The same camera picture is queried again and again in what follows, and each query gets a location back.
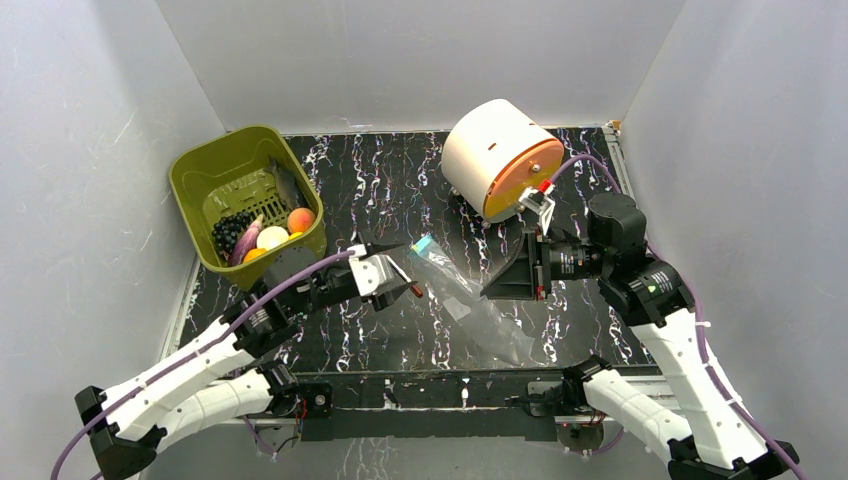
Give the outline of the white round toy food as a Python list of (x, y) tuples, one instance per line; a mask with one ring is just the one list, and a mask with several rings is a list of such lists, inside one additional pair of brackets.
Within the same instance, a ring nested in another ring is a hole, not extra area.
[(270, 251), (285, 244), (289, 240), (288, 231), (280, 226), (269, 226), (264, 228), (256, 239), (256, 247)]

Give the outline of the red white marker pen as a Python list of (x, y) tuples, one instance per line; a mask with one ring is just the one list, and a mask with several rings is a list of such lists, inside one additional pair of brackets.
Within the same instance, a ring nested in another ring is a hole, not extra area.
[(423, 290), (417, 285), (416, 281), (413, 281), (409, 275), (400, 267), (400, 265), (391, 257), (387, 258), (387, 261), (391, 265), (394, 272), (404, 281), (407, 288), (411, 291), (411, 293), (416, 298), (422, 298), (424, 295)]

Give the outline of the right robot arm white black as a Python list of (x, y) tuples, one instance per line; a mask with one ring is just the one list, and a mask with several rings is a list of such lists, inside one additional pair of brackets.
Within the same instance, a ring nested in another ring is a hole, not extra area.
[(589, 203), (588, 235), (557, 240), (526, 231), (514, 255), (483, 287), (490, 299), (544, 300), (556, 281), (593, 279), (607, 304), (658, 365), (677, 408), (633, 387), (598, 356), (568, 367), (563, 380), (523, 401), (527, 410), (558, 402), (618, 421), (666, 466), (673, 479), (772, 479), (798, 466), (794, 447), (765, 434), (725, 384), (705, 323), (677, 270), (649, 252), (646, 218), (635, 201), (606, 192)]

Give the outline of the clear zip top bag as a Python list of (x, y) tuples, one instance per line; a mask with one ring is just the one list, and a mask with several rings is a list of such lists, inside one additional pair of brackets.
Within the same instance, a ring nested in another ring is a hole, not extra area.
[(460, 327), (484, 352), (513, 366), (532, 363), (535, 340), (481, 294), (482, 286), (464, 277), (431, 235), (411, 245), (416, 276)]

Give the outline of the black toy grape bunch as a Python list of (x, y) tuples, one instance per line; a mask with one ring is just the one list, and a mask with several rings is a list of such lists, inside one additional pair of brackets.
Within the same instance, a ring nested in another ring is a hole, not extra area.
[(212, 238), (223, 257), (228, 257), (233, 252), (238, 240), (254, 219), (254, 214), (240, 211), (220, 218), (213, 225)]

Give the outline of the white orange cylindrical appliance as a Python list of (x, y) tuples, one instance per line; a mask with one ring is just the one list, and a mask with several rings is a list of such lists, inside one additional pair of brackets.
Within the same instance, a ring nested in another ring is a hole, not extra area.
[(565, 148), (515, 105), (495, 99), (463, 116), (450, 131), (441, 171), (453, 190), (488, 223), (515, 215), (519, 197), (560, 167)]

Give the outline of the purple toy eggplant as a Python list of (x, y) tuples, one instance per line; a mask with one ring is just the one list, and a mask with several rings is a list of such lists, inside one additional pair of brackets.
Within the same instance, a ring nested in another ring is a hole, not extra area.
[(264, 215), (259, 214), (241, 235), (229, 255), (228, 265), (230, 267), (241, 264), (247, 253), (256, 247), (258, 236), (263, 229), (263, 221)]

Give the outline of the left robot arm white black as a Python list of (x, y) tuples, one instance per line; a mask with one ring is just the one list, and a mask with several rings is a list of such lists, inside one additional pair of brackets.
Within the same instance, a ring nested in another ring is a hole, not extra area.
[(269, 411), (286, 416), (306, 396), (279, 365), (258, 366), (291, 339), (315, 311), (359, 299), (391, 306), (416, 281), (391, 257), (391, 244), (358, 234), (357, 242), (287, 278), (265, 273), (190, 344), (108, 388), (87, 386), (74, 397), (82, 429), (62, 451), (51, 476), (82, 439), (100, 479), (129, 479), (179, 440), (236, 417)]

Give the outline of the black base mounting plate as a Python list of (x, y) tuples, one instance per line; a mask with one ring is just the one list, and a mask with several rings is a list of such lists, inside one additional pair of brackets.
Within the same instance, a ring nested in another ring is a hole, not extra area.
[(545, 400), (545, 391), (561, 384), (558, 368), (301, 372), (295, 377), (330, 390), (326, 406), (307, 416), (308, 441), (503, 437), (592, 449), (606, 438), (597, 416)]

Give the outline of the small orange toy fruit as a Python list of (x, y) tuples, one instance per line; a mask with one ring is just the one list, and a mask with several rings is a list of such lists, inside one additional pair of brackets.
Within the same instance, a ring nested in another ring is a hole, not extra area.
[(267, 250), (266, 250), (266, 249), (264, 249), (264, 248), (254, 248), (254, 249), (251, 249), (251, 250), (249, 250), (249, 251), (245, 254), (245, 256), (244, 256), (244, 258), (243, 258), (243, 263), (251, 262), (251, 261), (253, 261), (253, 260), (255, 260), (255, 259), (257, 259), (257, 258), (261, 257), (261, 256), (262, 256), (262, 255), (264, 255), (266, 252), (267, 252)]

